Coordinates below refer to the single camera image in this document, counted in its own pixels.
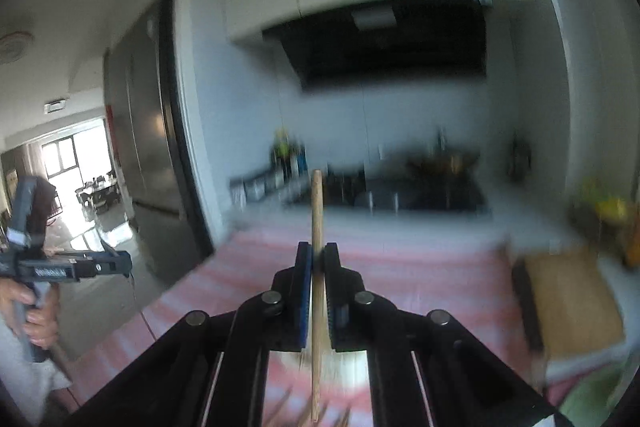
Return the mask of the person's left hand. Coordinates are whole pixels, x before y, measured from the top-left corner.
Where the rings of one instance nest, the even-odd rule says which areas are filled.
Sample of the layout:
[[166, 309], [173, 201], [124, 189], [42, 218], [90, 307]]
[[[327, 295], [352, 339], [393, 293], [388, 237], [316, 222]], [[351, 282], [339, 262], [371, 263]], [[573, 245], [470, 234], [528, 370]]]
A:
[[[24, 319], [16, 317], [15, 303], [27, 307]], [[58, 311], [58, 285], [51, 286], [42, 305], [36, 305], [35, 294], [25, 285], [8, 279], [1, 280], [1, 315], [4, 323], [15, 335], [25, 334], [34, 346], [48, 350], [58, 340]]]

